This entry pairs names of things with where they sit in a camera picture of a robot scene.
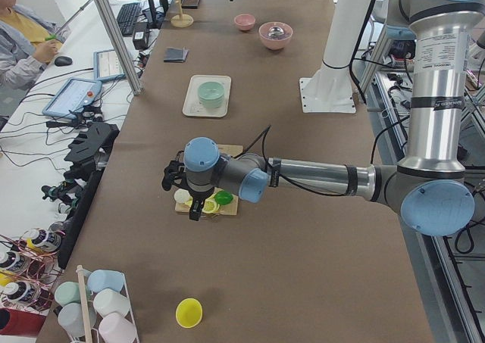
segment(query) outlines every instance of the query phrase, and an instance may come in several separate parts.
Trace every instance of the white tray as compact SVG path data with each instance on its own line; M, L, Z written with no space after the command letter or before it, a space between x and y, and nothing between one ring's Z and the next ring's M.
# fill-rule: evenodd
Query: white tray
M219 108L207 109L201 105L197 96L197 90L205 82L219 82L224 86L224 100ZM230 76L192 76L185 96L185 102L183 103L182 113L191 117L224 117L227 114L229 105L230 83Z

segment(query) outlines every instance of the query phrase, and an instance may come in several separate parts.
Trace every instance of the wooden cutting board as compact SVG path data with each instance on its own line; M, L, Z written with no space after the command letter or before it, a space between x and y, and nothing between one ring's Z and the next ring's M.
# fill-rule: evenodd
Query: wooden cutting board
M243 152L243 147L241 145L217 145L217 147L219 148L220 152L231 156L236 156L241 152ZM222 189L216 188L214 190L214 193L217 193L220 190ZM233 195L233 197L234 197L233 201L231 201L228 205L221 205L221 207L219 208L219 211L216 214L220 214L222 216L236 216L237 206L239 204L239 198L237 197L237 195ZM189 209L190 208L188 205L177 203L177 202L175 203L175 211L177 213L189 213ZM216 214L202 213L202 216L211 217Z

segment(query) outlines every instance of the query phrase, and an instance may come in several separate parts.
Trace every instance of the white desk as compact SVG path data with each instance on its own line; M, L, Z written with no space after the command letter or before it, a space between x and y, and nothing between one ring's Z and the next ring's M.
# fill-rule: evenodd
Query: white desk
M115 14L120 10L123 2L114 2L112 5ZM92 67L92 54L94 51L113 48L108 38L108 34L102 24L95 5L90 4L86 10L71 25L71 34L62 49L60 55L73 58L73 63L67 67L56 67L50 64L39 78L39 81L52 76L61 75ZM158 35L158 30L152 31L150 42ZM124 38L129 50L134 50L131 37ZM55 94L67 79L75 76L79 78L93 78L92 71L74 73L59 77L55 80L46 81L33 88L30 94L52 93ZM103 91L110 88L113 83L105 83ZM121 80L117 85L103 97L102 112L104 118L109 123L115 123L121 128L124 115L128 111L131 101L131 89L126 80ZM36 116L28 114L41 114L42 109L49 102L51 97L39 95L27 98L20 104L18 109L9 120L9 124L0 133L0 145L6 151L21 152L27 154L49 154L54 151L50 158L57 168L69 169L70 163L64 161L65 155L69 152L67 146L77 134L78 130L66 128L69 132L65 135L59 129L49 130L48 143L46 141L47 127L45 122L50 117ZM42 155L26 156L9 154L16 163L26 164L29 161L42 157ZM0 157L0 210L2 211L2 226L0 234L8 237L22 235L29 228L47 228L53 222L65 220L66 214L58 212L59 202L51 203L42 200L43 185L56 186L61 182L64 170L55 170L51 161L36 161L25 167L14 166L8 158L3 155ZM27 343L35 341L31 338L17 338L0 336L0 343Z

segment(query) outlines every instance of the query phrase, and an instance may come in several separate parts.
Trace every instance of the green cup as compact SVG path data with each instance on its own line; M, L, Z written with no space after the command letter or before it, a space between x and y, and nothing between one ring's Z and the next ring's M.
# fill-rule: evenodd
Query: green cup
M79 284L71 281L60 284L55 290L54 299L62 307L70 303L80 303L81 294L79 292Z
M224 100L224 86L219 82L205 82L197 89L197 96L205 108L219 108Z

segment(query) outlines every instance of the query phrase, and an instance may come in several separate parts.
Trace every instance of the robotic arm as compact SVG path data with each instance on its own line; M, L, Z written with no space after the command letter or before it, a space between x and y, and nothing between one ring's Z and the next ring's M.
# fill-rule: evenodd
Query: robotic arm
M212 140L197 138L186 145L183 163L177 158L165 169L164 189L189 190L192 220L199 218L215 186L257 202L267 186L281 183L385 204L426 235L458 231L474 213L456 152L468 37L484 15L485 0L390 0L387 25L409 27L417 37L408 151L397 166L354 167L254 154L233 158L220 154Z

